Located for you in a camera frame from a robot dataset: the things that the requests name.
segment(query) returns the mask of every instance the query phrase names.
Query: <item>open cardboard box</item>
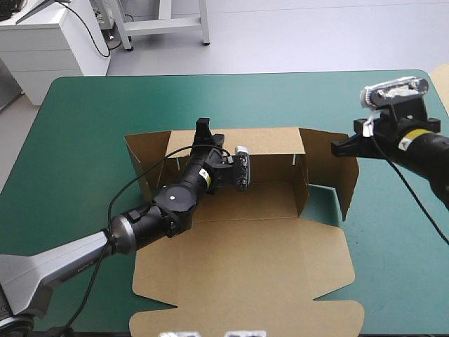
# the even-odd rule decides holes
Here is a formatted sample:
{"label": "open cardboard box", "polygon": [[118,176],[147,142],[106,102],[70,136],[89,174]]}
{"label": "open cardboard box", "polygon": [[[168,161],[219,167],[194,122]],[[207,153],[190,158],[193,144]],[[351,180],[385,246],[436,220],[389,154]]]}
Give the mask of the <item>open cardboard box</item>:
{"label": "open cardboard box", "polygon": [[[252,185],[247,192],[218,189],[206,195],[192,229],[140,250],[136,294],[177,308],[139,312],[134,337],[165,331],[263,330],[269,337],[357,336],[363,308],[357,302],[314,301],[354,281],[354,269],[338,227],[299,218],[307,184],[334,187],[343,218],[358,177],[354,158],[336,158],[331,140],[347,135],[304,128],[214,130],[224,148],[246,146]],[[137,174],[165,154],[191,145],[194,131],[125,136]],[[188,151],[167,160],[139,182],[147,199],[173,182]]]}

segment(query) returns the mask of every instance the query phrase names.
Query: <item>gray floor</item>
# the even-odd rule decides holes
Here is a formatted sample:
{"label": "gray floor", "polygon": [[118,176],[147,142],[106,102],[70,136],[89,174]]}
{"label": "gray floor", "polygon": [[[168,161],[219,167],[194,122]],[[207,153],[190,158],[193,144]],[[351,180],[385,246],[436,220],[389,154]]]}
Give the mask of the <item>gray floor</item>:
{"label": "gray floor", "polygon": [[[173,0],[176,16],[197,0]],[[136,20],[154,1],[125,1]],[[449,0],[208,0],[212,43],[200,32],[135,37],[108,75],[421,69],[449,62]],[[26,97],[0,112],[0,189],[36,116]]]}

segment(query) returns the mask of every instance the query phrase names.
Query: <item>white cabinet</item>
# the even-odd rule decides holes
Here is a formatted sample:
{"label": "white cabinet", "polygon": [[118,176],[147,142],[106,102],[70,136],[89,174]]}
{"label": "white cabinet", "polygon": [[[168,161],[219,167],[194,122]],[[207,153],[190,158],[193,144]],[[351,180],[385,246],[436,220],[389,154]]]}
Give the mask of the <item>white cabinet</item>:
{"label": "white cabinet", "polygon": [[[95,49],[82,22],[56,3],[15,24],[36,4],[28,0],[21,12],[0,22],[0,58],[34,105],[40,105],[54,79],[67,76],[104,76],[110,57]],[[107,54],[89,0],[73,0],[69,6],[86,22],[93,38]]]}

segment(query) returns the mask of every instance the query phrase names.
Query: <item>box flap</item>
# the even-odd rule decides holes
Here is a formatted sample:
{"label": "box flap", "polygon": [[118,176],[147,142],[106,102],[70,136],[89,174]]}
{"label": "box flap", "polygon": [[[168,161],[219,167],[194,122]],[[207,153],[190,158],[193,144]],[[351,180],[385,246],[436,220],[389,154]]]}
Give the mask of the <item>box flap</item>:
{"label": "box flap", "polygon": [[[301,218],[196,223],[176,238],[180,263],[176,271],[168,268],[173,274],[167,273],[165,259],[154,258],[161,252],[159,242],[146,247],[138,252],[136,271],[151,277],[135,280],[145,283],[139,294],[161,300],[166,293],[161,285],[179,280],[178,308],[136,314],[130,321],[133,336],[200,331],[212,337],[241,329],[283,337],[357,336],[363,324],[360,304],[312,300],[353,275],[344,275],[351,269],[349,254],[337,253],[336,260],[334,249],[322,250],[318,234],[324,244],[344,251],[341,231]],[[335,265],[342,268],[337,277]]]}
{"label": "box flap", "polygon": [[[170,134],[171,131],[161,131],[124,136],[136,175],[165,156]],[[139,179],[140,190],[147,200],[152,198],[150,190],[158,185],[162,167],[151,170]]]}
{"label": "box flap", "polygon": [[308,128],[300,130],[306,152],[308,181],[335,188],[344,220],[356,186],[358,164],[356,158],[335,157],[330,151],[330,142],[346,140],[348,135]]}
{"label": "box flap", "polygon": [[[237,145],[246,146],[251,154],[304,154],[301,136],[297,128],[226,128],[212,130],[223,133],[223,148],[233,153]],[[168,141],[166,153],[191,145],[195,130],[173,131]],[[190,153],[184,151],[176,157]]]}

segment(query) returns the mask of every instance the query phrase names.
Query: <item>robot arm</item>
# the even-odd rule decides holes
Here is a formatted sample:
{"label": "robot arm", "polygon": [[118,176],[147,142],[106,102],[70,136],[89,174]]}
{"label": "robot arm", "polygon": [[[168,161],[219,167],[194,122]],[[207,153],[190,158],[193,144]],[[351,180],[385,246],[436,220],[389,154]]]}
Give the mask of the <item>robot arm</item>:
{"label": "robot arm", "polygon": [[371,109],[370,118],[355,120],[356,134],[333,142],[332,152],[338,157],[384,159],[374,138],[393,162],[427,179],[449,208],[449,138],[437,134],[440,121],[427,116],[423,96],[428,90],[429,83],[417,77],[365,87],[361,104]]}
{"label": "robot arm", "polygon": [[[245,147],[225,157],[225,137],[212,135],[209,119],[199,119],[189,162],[179,180],[164,186],[150,202],[112,220],[114,244],[105,256],[132,253],[162,237],[174,237],[192,226],[203,195],[220,186],[238,191],[250,184],[250,158]],[[35,256],[0,255],[0,336],[25,336],[33,317],[43,318],[53,289],[79,274],[100,258],[107,244],[105,232],[44,251]]]}

